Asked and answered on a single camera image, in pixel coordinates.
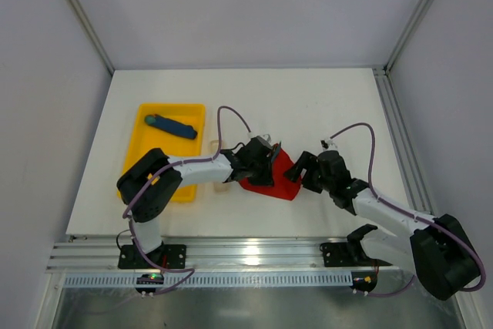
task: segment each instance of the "purple cable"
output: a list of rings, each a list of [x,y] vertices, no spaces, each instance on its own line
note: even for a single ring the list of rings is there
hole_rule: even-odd
[[[175,273],[177,272],[176,270],[167,270],[168,272],[171,272],[171,273]],[[182,279],[181,281],[179,281],[177,284],[181,284],[183,281],[185,281],[186,279],[188,279],[192,274],[189,274],[188,276],[186,276],[184,279]],[[138,281],[148,281],[150,283],[161,283],[163,284],[164,281],[163,280],[159,280],[159,279],[146,279],[146,278],[139,278]],[[165,294],[165,293],[169,293],[171,290],[173,290],[174,288],[176,287],[176,284],[169,287],[169,288],[166,288],[165,290],[158,290],[157,292],[154,293],[154,296],[158,296],[160,294]],[[107,314],[109,313],[110,311],[113,311],[121,306],[123,306],[124,304],[128,304],[131,300],[135,300],[136,298],[142,298],[143,296],[141,294],[134,294],[130,297],[127,297],[126,299],[120,301],[119,303],[115,304],[114,306],[111,306],[110,308],[106,309],[106,310],[102,310],[102,311],[91,311],[91,310],[83,310],[79,307],[79,302],[76,301],[74,302],[74,304],[72,305],[72,308],[70,309],[69,313],[67,314],[67,317],[62,325],[62,328],[65,329],[66,326],[67,326],[67,323],[68,323],[68,319],[69,317],[72,315],[72,312],[74,309],[76,309],[78,312],[80,312],[81,314],[87,314],[87,315],[94,315],[94,316],[98,316],[98,315],[104,315],[104,314]]]
[[[147,183],[144,184],[144,186],[137,192],[137,194],[133,197],[133,199],[130,201],[129,205],[127,208],[125,208],[125,211],[123,212],[122,217],[124,219],[129,218],[129,212],[132,210],[132,208],[135,206],[137,201],[140,199],[140,197],[144,194],[144,192],[147,190],[147,188],[150,187],[150,185],[153,183],[154,179],[157,178],[159,175],[164,173],[167,169],[170,169],[171,167],[174,166],[180,166],[180,165],[186,165],[187,163],[206,163],[206,162],[212,162],[214,161],[220,154],[220,151],[222,149],[221,147],[221,142],[223,141],[223,134],[221,133],[221,119],[220,119],[220,113],[223,109],[228,109],[229,111],[235,113],[243,122],[245,125],[246,129],[248,130],[248,133],[251,133],[252,131],[250,130],[250,127],[248,126],[247,121],[234,109],[229,106],[221,106],[217,109],[217,137],[218,137],[218,145],[217,145],[217,151],[214,153],[214,155],[210,158],[201,158],[201,159],[185,159],[184,161],[176,161],[173,163],[169,163],[164,167],[161,167],[159,170],[157,170],[154,175],[147,180]]]
[[[406,290],[411,288],[413,283],[416,281],[416,276],[413,275],[412,278],[407,282],[406,285],[404,285],[401,289],[396,290],[395,292],[390,292],[390,293],[371,293],[368,292],[367,296],[368,297],[374,297],[374,298],[389,298],[389,297],[395,297],[398,296],[401,293],[404,293]]]
[[[221,142],[223,140],[223,134],[221,133],[221,116],[220,113],[223,109],[228,109],[229,111],[235,113],[243,122],[245,125],[246,129],[248,130],[248,133],[251,133],[250,127],[248,126],[247,121],[234,109],[229,106],[221,106],[217,109],[217,136],[218,136],[218,146],[217,146],[217,151],[214,153],[214,155],[210,158],[202,158],[202,159],[185,159],[184,161],[176,161],[170,164],[167,164],[166,166],[160,168],[157,170],[153,176],[147,180],[147,182],[144,184],[144,186],[137,192],[137,194],[133,197],[133,199],[130,201],[129,205],[125,209],[125,212],[123,212],[122,217],[124,219],[129,219],[129,228],[130,228],[130,233],[132,234],[133,237],[133,243],[136,245],[137,250],[140,252],[141,256],[143,259],[152,267],[154,267],[157,270],[162,271],[163,273],[173,273],[173,274],[179,274],[179,273],[189,273],[186,275],[183,279],[172,285],[171,287],[167,287],[162,290],[158,290],[157,292],[154,293],[155,296],[160,295],[160,294],[165,294],[170,292],[171,290],[176,289],[180,284],[182,284],[185,280],[189,279],[193,273],[195,272],[195,269],[189,268],[189,269],[177,269],[177,270],[170,270],[166,269],[164,267],[158,266],[155,263],[153,263],[144,253],[143,249],[140,246],[139,241],[137,240],[135,230],[133,229],[133,222],[132,222],[132,217],[129,215],[129,212],[132,210],[132,208],[135,206],[139,198],[144,194],[144,192],[147,190],[147,188],[150,187],[150,185],[153,183],[154,179],[157,178],[160,174],[165,172],[167,169],[174,167],[174,166],[182,166],[186,165],[187,163],[207,163],[207,162],[212,162],[214,161],[219,155],[221,151]]]
[[[370,130],[370,134],[371,134],[371,154],[370,154],[370,164],[368,166],[368,187],[370,188],[370,191],[372,192],[374,197],[377,198],[378,201],[383,203],[385,206],[391,208],[394,211],[399,212],[400,214],[403,214],[407,217],[410,217],[411,219],[414,220],[413,213],[408,212],[406,210],[402,210],[400,207],[395,206],[393,203],[389,202],[388,200],[381,198],[380,196],[378,196],[375,188],[373,187],[373,180],[371,179],[371,174],[373,173],[373,162],[374,162],[374,157],[375,157],[376,139],[375,139],[375,131],[373,130],[373,127],[370,126],[370,124],[368,124],[368,123],[354,123],[353,125],[349,125],[348,127],[342,129],[341,131],[338,131],[337,133],[333,134],[330,138],[334,139],[337,136],[339,136],[340,134],[345,133],[349,129],[353,129],[354,127],[357,127],[357,126],[367,127]],[[478,284],[476,284],[474,287],[462,288],[461,291],[463,291],[463,292],[475,292],[475,291],[483,288],[483,286],[485,285],[485,282],[486,282],[486,270],[485,270],[485,265],[481,261],[481,258],[479,258],[479,256],[464,241],[462,241],[460,238],[456,237],[453,233],[451,233],[447,229],[441,227],[440,225],[437,225],[433,221],[426,220],[425,218],[420,217],[420,216],[416,216],[416,220],[421,221],[422,223],[426,223],[430,227],[434,227],[436,230],[440,231],[441,233],[445,234],[447,237],[451,238],[460,247],[465,249],[465,251],[471,256],[471,258],[474,260],[474,262],[478,266],[479,273],[480,273],[480,278],[479,278]],[[411,279],[411,281],[404,288],[398,290],[397,292],[393,292],[393,293],[389,293],[389,294],[379,294],[378,296],[376,296],[375,294],[371,294],[371,296],[372,297],[392,297],[396,294],[402,293],[405,290],[407,290],[411,286],[411,283],[413,282],[413,280],[414,280],[414,277],[413,277],[413,279]]]
[[[172,274],[180,274],[180,273],[189,273],[186,275],[183,279],[179,280],[177,283],[173,284],[171,287],[164,288],[162,290],[158,290],[157,292],[154,293],[155,296],[158,296],[160,294],[165,294],[170,292],[171,290],[174,290],[176,287],[178,287],[180,284],[188,280],[193,273],[195,273],[195,269],[193,267],[188,268],[188,269],[179,269],[179,270],[170,270],[166,269],[165,267],[159,266],[155,263],[153,263],[147,255],[144,253],[143,249],[140,246],[139,241],[136,238],[135,230],[133,229],[133,221],[129,220],[129,228],[130,228],[130,233],[133,236],[133,243],[136,245],[137,250],[139,250],[140,255],[143,257],[143,259],[152,267],[154,267],[157,270],[160,270],[162,273],[172,273]]]

